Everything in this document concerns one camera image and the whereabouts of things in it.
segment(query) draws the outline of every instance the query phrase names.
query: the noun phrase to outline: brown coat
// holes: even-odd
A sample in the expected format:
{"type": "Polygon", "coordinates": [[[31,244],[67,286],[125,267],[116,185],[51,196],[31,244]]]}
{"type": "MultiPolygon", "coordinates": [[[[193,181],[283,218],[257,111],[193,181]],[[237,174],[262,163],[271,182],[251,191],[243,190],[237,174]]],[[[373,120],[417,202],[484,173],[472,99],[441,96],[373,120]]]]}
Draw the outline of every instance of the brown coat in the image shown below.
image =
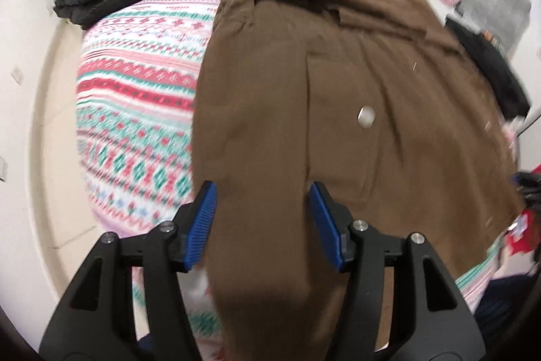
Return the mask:
{"type": "Polygon", "coordinates": [[[490,87],[425,0],[222,0],[193,167],[218,188],[205,265],[228,361],[324,358],[347,275],[311,182],[384,233],[426,234],[454,277],[521,210],[490,87]]]}

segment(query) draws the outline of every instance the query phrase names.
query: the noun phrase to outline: white button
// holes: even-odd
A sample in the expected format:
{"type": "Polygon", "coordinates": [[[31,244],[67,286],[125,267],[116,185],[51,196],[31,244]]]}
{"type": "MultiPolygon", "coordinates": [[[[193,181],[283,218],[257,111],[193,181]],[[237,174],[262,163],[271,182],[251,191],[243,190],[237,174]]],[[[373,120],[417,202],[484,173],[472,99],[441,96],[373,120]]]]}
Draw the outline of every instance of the white button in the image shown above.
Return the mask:
{"type": "Polygon", "coordinates": [[[359,126],[361,126],[364,129],[368,129],[372,127],[372,124],[375,120],[375,112],[370,106],[365,106],[361,108],[361,112],[359,112],[359,116],[357,117],[357,121],[359,122],[359,126]]]}

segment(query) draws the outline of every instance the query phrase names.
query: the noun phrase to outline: floor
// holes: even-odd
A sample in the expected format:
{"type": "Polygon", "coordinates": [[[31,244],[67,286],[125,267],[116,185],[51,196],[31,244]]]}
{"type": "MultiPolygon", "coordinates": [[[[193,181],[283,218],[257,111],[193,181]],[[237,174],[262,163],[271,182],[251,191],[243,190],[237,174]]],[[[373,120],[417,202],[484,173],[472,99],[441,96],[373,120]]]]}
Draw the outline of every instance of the floor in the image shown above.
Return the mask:
{"type": "MultiPolygon", "coordinates": [[[[57,46],[49,59],[43,81],[39,142],[43,183],[42,215],[47,217],[40,231],[47,243],[42,250],[59,295],[80,264],[104,233],[88,204],[79,165],[75,128],[75,85],[82,30],[73,24],[60,25],[57,46]]],[[[148,327],[144,311],[135,307],[138,336],[148,327]]]]}

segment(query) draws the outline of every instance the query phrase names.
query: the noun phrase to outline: coat pocket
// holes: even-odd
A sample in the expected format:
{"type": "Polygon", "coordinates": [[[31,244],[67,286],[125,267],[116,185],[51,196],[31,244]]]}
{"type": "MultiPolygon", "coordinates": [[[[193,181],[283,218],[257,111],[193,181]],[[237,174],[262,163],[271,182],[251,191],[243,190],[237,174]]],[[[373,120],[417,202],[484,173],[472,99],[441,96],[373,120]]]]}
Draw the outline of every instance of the coat pocket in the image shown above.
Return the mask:
{"type": "Polygon", "coordinates": [[[385,111],[377,82],[362,64],[307,56],[308,181],[322,181],[351,210],[369,197],[385,111]]]}

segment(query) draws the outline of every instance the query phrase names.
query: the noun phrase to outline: patterned blanket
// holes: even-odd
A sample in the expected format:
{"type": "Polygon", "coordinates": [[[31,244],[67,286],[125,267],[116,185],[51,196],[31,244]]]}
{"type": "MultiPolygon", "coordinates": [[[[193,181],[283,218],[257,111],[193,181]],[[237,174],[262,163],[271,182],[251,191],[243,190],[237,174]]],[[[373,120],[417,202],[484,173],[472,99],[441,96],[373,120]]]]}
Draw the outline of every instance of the patterned blanket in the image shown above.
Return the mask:
{"type": "MultiPolygon", "coordinates": [[[[143,0],[88,30],[77,81],[77,147],[91,209],[107,230],[131,236],[191,202],[195,87],[220,0],[143,0]]],[[[497,269],[488,259],[457,280],[475,309],[497,269]]],[[[205,270],[180,274],[203,360],[224,360],[205,270]]],[[[144,304],[142,272],[134,295],[144,304]]]]}

